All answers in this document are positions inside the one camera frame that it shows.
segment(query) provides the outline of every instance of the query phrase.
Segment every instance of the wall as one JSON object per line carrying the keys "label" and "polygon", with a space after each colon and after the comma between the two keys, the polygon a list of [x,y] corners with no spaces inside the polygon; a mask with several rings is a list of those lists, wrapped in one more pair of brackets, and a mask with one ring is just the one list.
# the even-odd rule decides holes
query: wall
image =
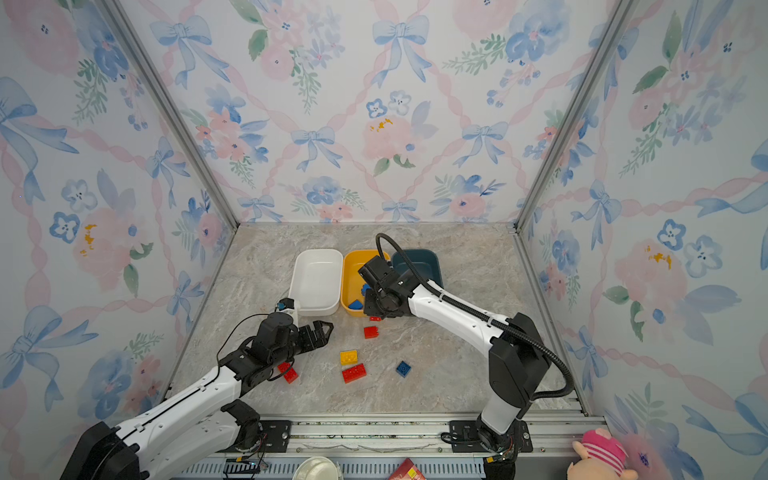
{"label": "wall", "polygon": [[614,3],[122,5],[243,221],[499,222]]}
{"label": "wall", "polygon": [[98,10],[0,15],[0,477],[161,400],[230,229]]}
{"label": "wall", "polygon": [[638,2],[525,225],[578,382],[643,479],[768,478],[761,18]]}

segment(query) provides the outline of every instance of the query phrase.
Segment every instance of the metal bracket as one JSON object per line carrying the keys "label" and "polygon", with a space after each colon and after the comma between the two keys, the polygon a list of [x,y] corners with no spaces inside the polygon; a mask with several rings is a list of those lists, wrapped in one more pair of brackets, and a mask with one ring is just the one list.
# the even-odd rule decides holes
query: metal bracket
{"label": "metal bracket", "polygon": [[[477,426],[475,426],[476,422],[476,420],[452,420],[451,422],[448,422],[448,428],[450,432],[458,439],[458,442],[476,441],[476,443],[451,445],[454,453],[488,453],[488,450],[484,449],[480,443],[480,438],[478,437],[478,429]],[[533,442],[531,442],[531,434],[528,432],[528,424],[522,420],[520,423],[522,424],[523,428],[523,433],[521,434],[523,442],[520,453],[533,452]]]}
{"label": "metal bracket", "polygon": [[[264,439],[263,450],[266,453],[285,453],[288,451],[288,441],[290,440],[290,420],[262,420],[259,422],[266,439]],[[224,449],[221,453],[239,453],[234,447]]]}

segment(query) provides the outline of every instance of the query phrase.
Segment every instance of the dark blue toy brick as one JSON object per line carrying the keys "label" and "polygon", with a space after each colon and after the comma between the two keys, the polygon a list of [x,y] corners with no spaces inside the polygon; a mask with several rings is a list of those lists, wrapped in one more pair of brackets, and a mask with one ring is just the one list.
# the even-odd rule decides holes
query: dark blue toy brick
{"label": "dark blue toy brick", "polygon": [[411,366],[405,362],[400,362],[400,365],[397,365],[397,373],[400,374],[402,378],[405,378],[410,371]]}

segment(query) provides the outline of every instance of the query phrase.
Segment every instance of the red package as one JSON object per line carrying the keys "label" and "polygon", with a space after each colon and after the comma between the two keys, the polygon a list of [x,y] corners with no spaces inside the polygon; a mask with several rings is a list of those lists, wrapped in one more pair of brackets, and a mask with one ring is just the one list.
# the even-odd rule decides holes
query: red package
{"label": "red package", "polygon": [[389,476],[389,480],[426,480],[426,477],[413,465],[410,458],[406,458],[395,473]]}

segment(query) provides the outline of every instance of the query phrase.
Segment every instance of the marble tabletop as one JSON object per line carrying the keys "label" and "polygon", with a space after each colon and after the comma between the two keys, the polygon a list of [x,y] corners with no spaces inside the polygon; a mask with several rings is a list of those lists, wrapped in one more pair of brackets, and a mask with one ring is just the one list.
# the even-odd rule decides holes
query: marble tabletop
{"label": "marble tabletop", "polygon": [[[334,248],[342,254],[374,249],[378,232],[403,248],[428,248],[440,262],[444,287],[452,294],[496,313],[530,316],[542,337],[541,314],[531,285],[515,252],[506,224],[376,224],[241,225],[223,262],[203,313],[172,380],[177,392],[204,375],[232,328],[253,313],[270,312],[287,295],[293,262],[304,250]],[[382,242],[384,251],[394,250]],[[243,400],[261,415],[320,412],[480,412],[490,387],[485,357],[466,341],[429,321],[415,317],[371,322],[339,309],[327,317],[301,317],[300,325],[322,319],[333,322],[327,346],[297,356],[299,378],[265,382]],[[222,356],[255,335],[260,318],[247,320],[232,335]],[[363,327],[378,326],[379,337],[365,339]],[[345,384],[339,352],[357,349],[367,376]],[[395,368],[407,362],[402,378]],[[564,384],[551,367],[539,389]],[[542,399],[533,409],[564,409],[563,399]]]}

